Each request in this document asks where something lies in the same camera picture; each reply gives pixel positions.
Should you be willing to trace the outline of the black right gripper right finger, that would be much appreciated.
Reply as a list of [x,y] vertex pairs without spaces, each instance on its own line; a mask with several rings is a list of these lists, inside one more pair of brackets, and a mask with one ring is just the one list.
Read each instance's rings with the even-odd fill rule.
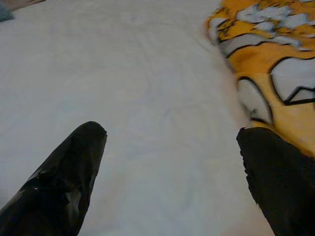
[[237,135],[249,191],[275,236],[315,236],[315,158],[272,130]]

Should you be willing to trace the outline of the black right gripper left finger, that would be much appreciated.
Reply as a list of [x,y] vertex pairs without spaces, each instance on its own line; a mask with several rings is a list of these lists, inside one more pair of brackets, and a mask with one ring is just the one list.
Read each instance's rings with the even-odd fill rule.
[[95,121],[78,126],[0,209],[0,236],[78,236],[106,139]]

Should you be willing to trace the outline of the grey lettered pillow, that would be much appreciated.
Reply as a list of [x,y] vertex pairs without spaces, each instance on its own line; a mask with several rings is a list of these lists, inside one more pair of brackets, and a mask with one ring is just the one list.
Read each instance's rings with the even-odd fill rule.
[[13,20],[14,18],[14,15],[8,7],[4,3],[0,2],[0,22]]

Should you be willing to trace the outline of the white quilted bed sheet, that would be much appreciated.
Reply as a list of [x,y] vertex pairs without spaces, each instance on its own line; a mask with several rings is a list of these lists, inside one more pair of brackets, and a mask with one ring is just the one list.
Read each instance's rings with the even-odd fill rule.
[[220,0],[46,0],[0,23],[0,207],[79,125],[107,143],[80,236],[273,236],[205,36]]

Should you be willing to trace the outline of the yellow cartoon print blanket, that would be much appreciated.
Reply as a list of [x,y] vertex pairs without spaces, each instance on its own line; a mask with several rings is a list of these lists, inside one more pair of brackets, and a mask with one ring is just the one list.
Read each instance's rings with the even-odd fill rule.
[[315,0],[222,0],[205,28],[250,126],[315,157]]

